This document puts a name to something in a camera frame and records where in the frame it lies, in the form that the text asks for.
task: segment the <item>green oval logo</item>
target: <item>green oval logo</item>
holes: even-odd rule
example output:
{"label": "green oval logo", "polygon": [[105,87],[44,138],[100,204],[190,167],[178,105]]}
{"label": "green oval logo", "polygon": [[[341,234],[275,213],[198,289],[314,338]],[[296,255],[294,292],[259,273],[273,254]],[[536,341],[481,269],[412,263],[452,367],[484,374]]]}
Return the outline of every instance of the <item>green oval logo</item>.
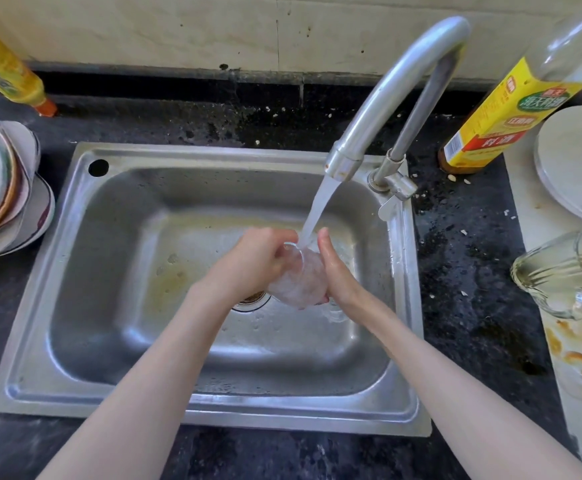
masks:
{"label": "green oval logo", "polygon": [[517,108],[526,112],[550,111],[566,103],[569,98],[570,94],[566,91],[562,91],[559,95],[551,95],[550,91],[542,91],[520,99]]}

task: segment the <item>orange bottle cap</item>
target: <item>orange bottle cap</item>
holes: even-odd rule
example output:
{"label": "orange bottle cap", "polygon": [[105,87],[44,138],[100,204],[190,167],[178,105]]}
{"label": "orange bottle cap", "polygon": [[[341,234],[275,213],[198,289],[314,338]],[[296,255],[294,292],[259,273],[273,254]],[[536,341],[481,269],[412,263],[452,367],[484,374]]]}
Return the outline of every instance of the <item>orange bottle cap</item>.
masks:
{"label": "orange bottle cap", "polygon": [[46,98],[42,104],[38,104],[34,108],[40,113],[40,116],[46,116],[48,118],[52,118],[57,112],[57,106],[49,98]]}

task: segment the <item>black marble countertop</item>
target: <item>black marble countertop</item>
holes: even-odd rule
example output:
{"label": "black marble countertop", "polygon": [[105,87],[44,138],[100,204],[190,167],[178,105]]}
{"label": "black marble countertop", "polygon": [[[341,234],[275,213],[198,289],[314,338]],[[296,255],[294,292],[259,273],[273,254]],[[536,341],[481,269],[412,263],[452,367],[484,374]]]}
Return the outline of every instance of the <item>black marble countertop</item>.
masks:
{"label": "black marble countertop", "polygon": [[[314,88],[311,104],[264,89],[256,91],[257,104],[240,102],[237,92],[229,104],[58,96],[53,119],[0,97],[0,119],[20,121],[38,135],[39,172],[58,194],[78,141],[327,152],[365,95],[352,93]],[[459,96],[467,98],[465,106],[475,104],[475,95]],[[466,114],[439,114],[453,107],[440,103],[408,155],[420,186],[413,201],[425,339],[576,452],[538,309],[508,273],[524,247],[504,161],[467,177],[470,184],[448,180],[437,167],[436,150]],[[405,116],[389,120],[369,153],[383,154],[393,144]],[[0,357],[38,248],[0,258]],[[80,423],[0,414],[0,479],[35,478]],[[182,426],[163,478],[210,477],[467,478],[436,428],[430,438],[401,438]]]}

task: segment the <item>sink drain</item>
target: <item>sink drain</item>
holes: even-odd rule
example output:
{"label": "sink drain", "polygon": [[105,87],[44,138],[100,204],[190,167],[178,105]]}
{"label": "sink drain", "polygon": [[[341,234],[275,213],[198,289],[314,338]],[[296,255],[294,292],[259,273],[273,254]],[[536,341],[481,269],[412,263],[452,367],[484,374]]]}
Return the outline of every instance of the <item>sink drain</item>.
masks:
{"label": "sink drain", "polygon": [[259,291],[233,306],[233,310],[236,312],[252,312],[266,305],[269,299],[271,299],[271,295],[269,293],[265,291]]}

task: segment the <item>person's left hand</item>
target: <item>person's left hand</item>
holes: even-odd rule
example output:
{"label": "person's left hand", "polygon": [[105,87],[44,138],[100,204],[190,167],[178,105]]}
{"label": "person's left hand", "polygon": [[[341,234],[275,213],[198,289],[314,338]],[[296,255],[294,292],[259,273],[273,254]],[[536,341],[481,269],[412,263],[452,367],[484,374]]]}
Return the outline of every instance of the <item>person's left hand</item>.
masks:
{"label": "person's left hand", "polygon": [[297,242],[292,229],[247,229],[231,251],[213,265],[205,280],[220,285],[233,304],[265,290],[285,271],[278,250],[285,242]]}

